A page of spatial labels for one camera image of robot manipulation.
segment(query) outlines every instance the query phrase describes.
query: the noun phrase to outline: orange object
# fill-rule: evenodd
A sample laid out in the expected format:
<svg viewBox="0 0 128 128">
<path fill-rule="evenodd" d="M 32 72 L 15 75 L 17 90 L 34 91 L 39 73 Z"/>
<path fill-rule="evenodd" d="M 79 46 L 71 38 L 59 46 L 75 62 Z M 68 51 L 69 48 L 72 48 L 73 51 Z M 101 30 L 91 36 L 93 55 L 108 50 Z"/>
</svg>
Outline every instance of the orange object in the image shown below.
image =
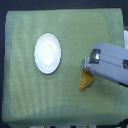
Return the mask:
<svg viewBox="0 0 128 128">
<path fill-rule="evenodd" d="M 87 86 L 91 84 L 92 80 L 93 75 L 89 71 L 82 71 L 79 90 L 83 91 Z"/>
</svg>

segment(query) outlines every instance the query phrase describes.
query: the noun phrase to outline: green towel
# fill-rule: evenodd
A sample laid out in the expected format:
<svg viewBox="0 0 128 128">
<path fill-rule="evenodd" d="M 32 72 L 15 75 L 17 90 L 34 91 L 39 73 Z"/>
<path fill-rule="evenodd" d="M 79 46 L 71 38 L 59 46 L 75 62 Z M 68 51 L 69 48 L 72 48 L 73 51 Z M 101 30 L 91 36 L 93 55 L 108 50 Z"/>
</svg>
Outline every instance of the green towel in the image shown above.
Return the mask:
<svg viewBox="0 0 128 128">
<path fill-rule="evenodd" d="M 11 11 L 5 27 L 2 118 L 10 126 L 117 124 L 128 117 L 128 89 L 95 76 L 79 91 L 82 59 L 93 44 L 124 47 L 120 9 Z M 51 33 L 62 57 L 45 75 L 34 61 L 39 37 Z"/>
</svg>

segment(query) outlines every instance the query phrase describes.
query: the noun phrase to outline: white plate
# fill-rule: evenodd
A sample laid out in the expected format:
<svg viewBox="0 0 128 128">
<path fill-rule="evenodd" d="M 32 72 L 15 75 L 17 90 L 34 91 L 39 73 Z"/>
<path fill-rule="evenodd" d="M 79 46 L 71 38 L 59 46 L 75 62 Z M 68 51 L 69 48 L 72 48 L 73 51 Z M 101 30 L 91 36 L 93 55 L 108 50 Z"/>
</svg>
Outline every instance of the white plate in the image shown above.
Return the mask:
<svg viewBox="0 0 128 128">
<path fill-rule="evenodd" d="M 50 33 L 42 35 L 36 43 L 34 57 L 41 72 L 44 74 L 54 72 L 61 59 L 61 48 L 57 38 Z"/>
</svg>

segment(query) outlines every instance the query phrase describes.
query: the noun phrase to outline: gray robot arm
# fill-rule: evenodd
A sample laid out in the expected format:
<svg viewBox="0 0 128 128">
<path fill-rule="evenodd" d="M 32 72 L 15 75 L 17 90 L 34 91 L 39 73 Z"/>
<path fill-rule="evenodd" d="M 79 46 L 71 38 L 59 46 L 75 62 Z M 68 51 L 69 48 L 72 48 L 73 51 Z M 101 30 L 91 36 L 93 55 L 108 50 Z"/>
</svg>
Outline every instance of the gray robot arm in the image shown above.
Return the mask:
<svg viewBox="0 0 128 128">
<path fill-rule="evenodd" d="M 128 50 L 108 43 L 97 43 L 81 67 L 115 83 L 128 87 Z"/>
</svg>

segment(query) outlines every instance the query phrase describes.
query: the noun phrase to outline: green cloth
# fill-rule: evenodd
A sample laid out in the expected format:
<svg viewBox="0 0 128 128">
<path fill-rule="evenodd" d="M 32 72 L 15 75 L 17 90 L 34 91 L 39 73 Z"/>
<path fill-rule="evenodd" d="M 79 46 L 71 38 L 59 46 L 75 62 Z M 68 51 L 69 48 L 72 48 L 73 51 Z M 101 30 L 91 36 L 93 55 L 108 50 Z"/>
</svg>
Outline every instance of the green cloth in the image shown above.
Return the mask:
<svg viewBox="0 0 128 128">
<path fill-rule="evenodd" d="M 39 37 L 61 45 L 57 70 L 41 73 L 34 61 Z M 79 91 L 82 59 L 93 44 L 124 47 L 120 9 L 11 11 L 5 27 L 2 118 L 10 126 L 117 124 L 128 118 L 128 89 L 95 76 Z"/>
</svg>

